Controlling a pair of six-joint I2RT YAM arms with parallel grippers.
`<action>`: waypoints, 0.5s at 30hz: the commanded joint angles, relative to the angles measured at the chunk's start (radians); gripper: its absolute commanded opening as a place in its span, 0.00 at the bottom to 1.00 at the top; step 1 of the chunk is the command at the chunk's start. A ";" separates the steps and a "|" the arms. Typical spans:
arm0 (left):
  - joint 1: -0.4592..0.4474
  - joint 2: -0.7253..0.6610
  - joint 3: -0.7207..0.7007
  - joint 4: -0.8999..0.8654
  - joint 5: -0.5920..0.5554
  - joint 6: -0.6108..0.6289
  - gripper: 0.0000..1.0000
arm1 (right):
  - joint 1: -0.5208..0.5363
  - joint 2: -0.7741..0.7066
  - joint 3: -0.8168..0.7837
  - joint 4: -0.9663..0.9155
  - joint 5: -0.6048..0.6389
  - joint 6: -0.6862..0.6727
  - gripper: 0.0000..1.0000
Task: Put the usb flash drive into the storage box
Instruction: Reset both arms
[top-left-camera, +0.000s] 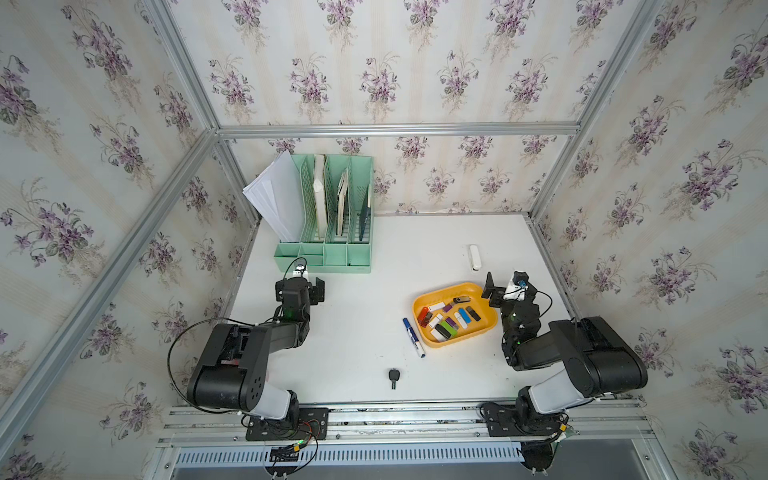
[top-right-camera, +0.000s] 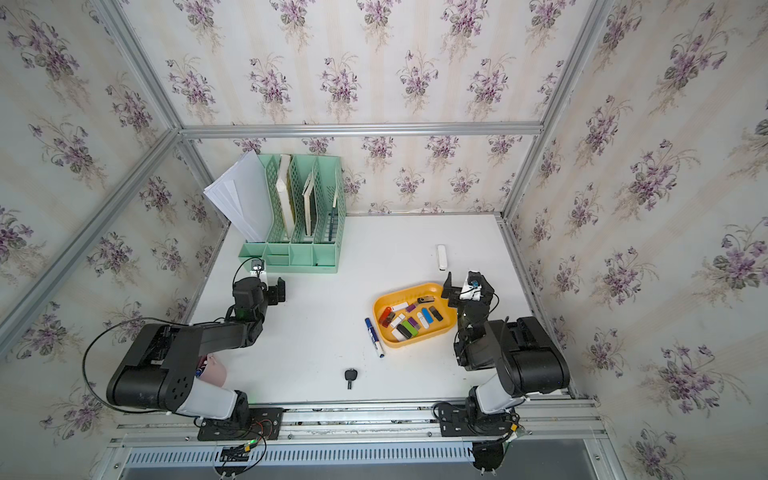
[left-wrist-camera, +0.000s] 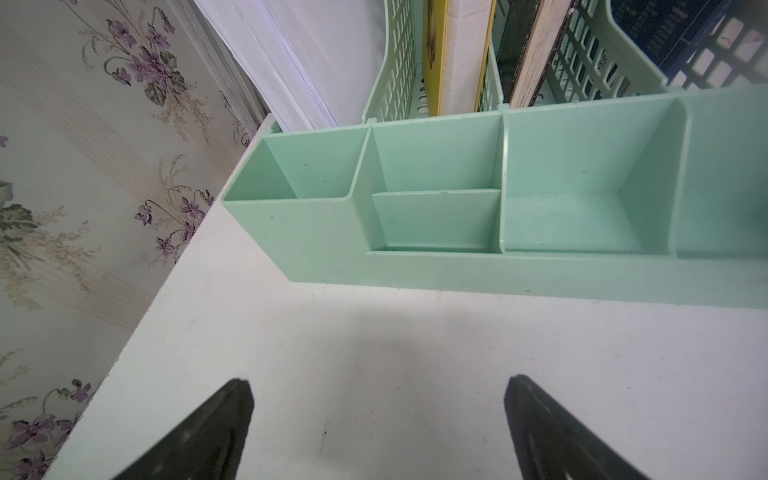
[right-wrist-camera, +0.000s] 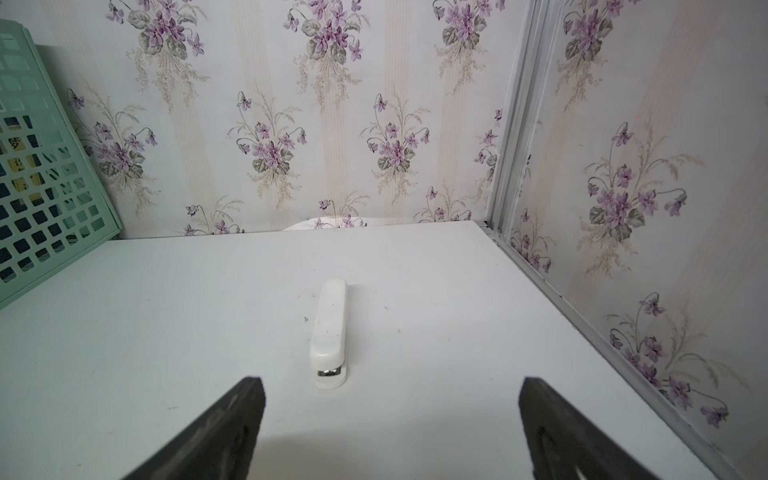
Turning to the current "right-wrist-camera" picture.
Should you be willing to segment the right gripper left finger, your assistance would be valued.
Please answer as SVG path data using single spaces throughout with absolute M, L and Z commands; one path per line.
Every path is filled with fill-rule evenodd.
M 245 479 L 266 407 L 262 380 L 245 377 L 128 479 Z

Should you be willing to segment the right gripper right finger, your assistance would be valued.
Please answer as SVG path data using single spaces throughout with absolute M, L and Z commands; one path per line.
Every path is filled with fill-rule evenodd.
M 543 379 L 524 379 L 518 406 L 536 479 L 656 477 Z

